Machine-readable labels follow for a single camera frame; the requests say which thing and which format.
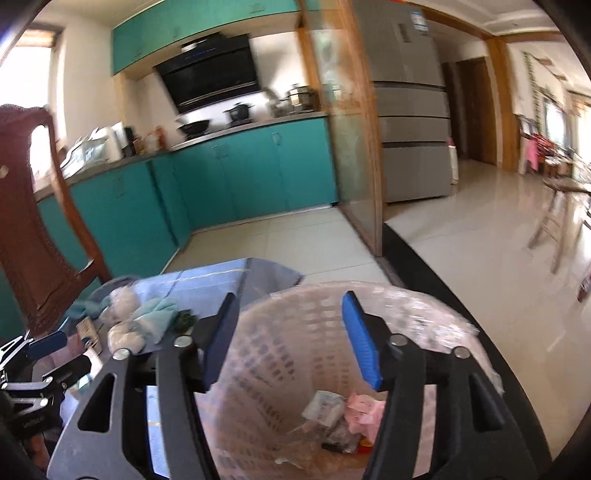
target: stainless steel refrigerator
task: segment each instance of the stainless steel refrigerator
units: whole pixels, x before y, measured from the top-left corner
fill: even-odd
[[[441,65],[416,5],[353,0],[377,97],[386,202],[448,195],[450,119]]]

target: kitchen utensil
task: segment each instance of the kitchen utensil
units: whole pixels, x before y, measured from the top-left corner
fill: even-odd
[[[317,92],[308,86],[293,85],[287,92],[287,100],[296,112],[316,110],[318,105]]]
[[[248,120],[250,117],[250,108],[252,105],[247,105],[245,103],[237,103],[234,108],[230,108],[230,110],[226,110],[230,116],[230,120],[232,122],[239,122],[241,120]]]
[[[279,96],[275,93],[275,91],[269,87],[263,87],[262,92],[267,97],[267,107],[269,107],[269,111],[273,118],[279,118],[281,116],[285,116],[287,112],[282,107],[282,101],[279,99]]]
[[[198,122],[192,122],[185,124],[178,129],[188,137],[194,137],[196,135],[202,135],[207,127],[209,127],[211,120],[200,120]]]

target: wooden chair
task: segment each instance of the wooden chair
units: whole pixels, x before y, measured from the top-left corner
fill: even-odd
[[[31,134],[44,125],[51,147],[51,185],[89,259],[76,271],[47,233],[33,192]],[[61,173],[51,114],[43,108],[0,106],[0,265],[33,336],[53,330],[80,293],[111,279],[105,260],[74,205]]]
[[[538,242],[542,232],[546,232],[551,238],[558,242],[556,251],[554,252],[554,259],[550,271],[556,273],[560,266],[560,260],[566,248],[566,236],[569,230],[569,222],[571,221],[572,213],[570,211],[570,202],[568,195],[570,193],[585,193],[591,197],[591,184],[583,183],[569,177],[544,179],[544,185],[554,190],[552,200],[548,206],[548,210],[544,214],[539,227],[536,229],[534,235],[528,243],[528,248],[533,248]],[[553,215],[554,205],[556,204],[556,197],[558,193],[564,194],[563,201],[563,217],[562,220]],[[560,229],[560,237],[556,237],[548,228],[548,221],[555,223]]]

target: white plastic basket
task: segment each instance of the white plastic basket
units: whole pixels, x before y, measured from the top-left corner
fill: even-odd
[[[384,318],[393,332],[422,348],[449,352],[467,347],[500,389],[477,331],[434,298],[393,286],[337,282],[301,286],[251,305],[239,319],[219,381],[197,405],[222,479],[312,478],[293,465],[277,465],[272,447],[279,435],[302,422],[302,410],[316,390],[344,397],[370,394],[361,377],[345,326],[342,298],[349,290],[367,313]],[[421,443],[415,476],[429,470],[436,392],[426,387]],[[363,470],[330,478],[361,479]]]

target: kitchen countertop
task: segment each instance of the kitchen countertop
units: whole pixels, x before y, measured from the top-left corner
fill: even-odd
[[[284,124],[287,122],[297,122],[299,120],[308,120],[311,118],[322,118],[325,116],[327,116],[326,112],[299,113],[295,115],[283,116],[280,118],[271,118],[269,120],[263,120],[260,122],[253,122],[251,124],[241,125],[239,127],[226,128],[224,130],[212,132],[210,134],[195,138],[193,140],[188,140],[186,142],[179,143],[178,145],[171,147],[169,150],[160,150],[153,153],[136,155],[135,157],[122,158],[121,160],[117,160],[114,162],[102,162],[96,165],[92,165],[78,173],[75,173],[71,177],[68,177],[66,179],[66,183],[69,186],[72,186],[76,183],[80,183],[81,181],[91,179],[108,171],[116,170],[117,168],[122,168],[133,163],[150,160],[161,155],[166,155],[167,153],[176,152],[178,150],[182,150],[183,148],[192,147],[203,142],[215,140],[216,138],[222,138],[227,135],[244,132],[246,130],[252,130],[261,127],[270,127],[271,125]],[[53,188],[51,188],[51,185],[49,184],[48,177],[45,177],[35,182],[36,201],[40,202],[41,200],[50,197],[51,195],[53,195]]]

